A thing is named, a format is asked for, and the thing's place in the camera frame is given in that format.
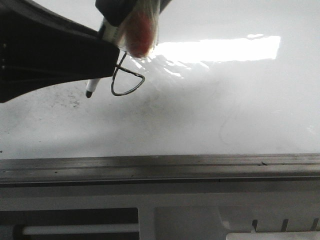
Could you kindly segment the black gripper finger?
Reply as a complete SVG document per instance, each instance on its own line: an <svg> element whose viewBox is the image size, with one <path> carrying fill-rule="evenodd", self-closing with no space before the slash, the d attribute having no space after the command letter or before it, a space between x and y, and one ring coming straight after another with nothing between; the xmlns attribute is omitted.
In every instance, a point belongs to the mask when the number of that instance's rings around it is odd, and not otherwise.
<svg viewBox="0 0 320 240"><path fill-rule="evenodd" d="M0 101L113 75L120 50L31 0L0 3Z"/></svg>
<svg viewBox="0 0 320 240"><path fill-rule="evenodd" d="M171 0L97 0L95 7L112 26L124 21L154 24Z"/></svg>

